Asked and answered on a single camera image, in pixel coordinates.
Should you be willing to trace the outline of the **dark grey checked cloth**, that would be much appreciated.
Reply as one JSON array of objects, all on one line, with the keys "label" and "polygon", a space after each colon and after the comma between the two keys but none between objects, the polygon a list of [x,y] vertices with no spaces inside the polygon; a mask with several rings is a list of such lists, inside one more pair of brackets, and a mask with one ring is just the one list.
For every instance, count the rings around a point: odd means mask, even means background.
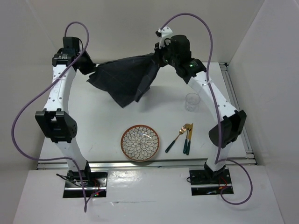
[{"label": "dark grey checked cloth", "polygon": [[102,63],[87,80],[94,87],[106,91],[122,108],[139,102],[150,89],[160,69],[154,53],[127,57]]}]

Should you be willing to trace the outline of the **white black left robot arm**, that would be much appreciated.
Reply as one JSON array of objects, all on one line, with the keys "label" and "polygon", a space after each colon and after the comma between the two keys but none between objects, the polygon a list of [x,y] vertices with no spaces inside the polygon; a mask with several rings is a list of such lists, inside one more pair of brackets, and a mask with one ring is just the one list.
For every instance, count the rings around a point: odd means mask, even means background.
[{"label": "white black left robot arm", "polygon": [[45,137],[67,159],[67,179],[87,186],[92,182],[91,169],[76,141],[78,125],[69,115],[68,107],[76,72],[79,70],[86,75],[95,68],[89,55],[80,49],[82,45],[77,37],[63,37],[63,47],[52,58],[53,86],[43,110],[36,112],[35,119]]}]

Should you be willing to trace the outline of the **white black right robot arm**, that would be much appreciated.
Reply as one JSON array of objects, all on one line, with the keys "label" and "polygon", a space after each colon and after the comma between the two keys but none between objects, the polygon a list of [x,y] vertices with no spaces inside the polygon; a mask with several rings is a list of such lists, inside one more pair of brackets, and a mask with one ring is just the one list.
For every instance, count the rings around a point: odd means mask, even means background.
[{"label": "white black right robot arm", "polygon": [[160,66],[172,66],[176,74],[203,100],[213,115],[216,125],[208,132],[215,152],[204,164],[204,178],[216,182],[223,174],[233,143],[242,133],[246,113],[231,105],[209,77],[207,67],[192,57],[190,42],[185,35],[172,37],[159,34],[155,56]]}]

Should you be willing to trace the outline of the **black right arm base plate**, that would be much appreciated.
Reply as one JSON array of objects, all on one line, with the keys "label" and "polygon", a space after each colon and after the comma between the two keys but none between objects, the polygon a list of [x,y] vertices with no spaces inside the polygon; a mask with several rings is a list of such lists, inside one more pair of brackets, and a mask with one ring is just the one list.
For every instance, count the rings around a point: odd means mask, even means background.
[{"label": "black right arm base plate", "polygon": [[222,174],[215,178],[208,178],[204,170],[189,170],[186,181],[191,185],[192,196],[210,196],[234,194],[230,172],[225,169]]}]

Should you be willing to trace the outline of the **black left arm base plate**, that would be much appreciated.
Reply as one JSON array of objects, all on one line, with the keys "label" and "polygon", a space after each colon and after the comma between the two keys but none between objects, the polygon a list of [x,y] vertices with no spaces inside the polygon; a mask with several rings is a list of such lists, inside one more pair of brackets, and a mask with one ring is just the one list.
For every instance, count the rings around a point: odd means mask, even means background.
[{"label": "black left arm base plate", "polygon": [[[83,198],[82,185],[80,180],[71,179],[69,175],[56,174],[65,181],[63,198]],[[96,198],[107,196],[108,172],[92,172],[90,180],[83,180],[86,198],[91,195]]]}]

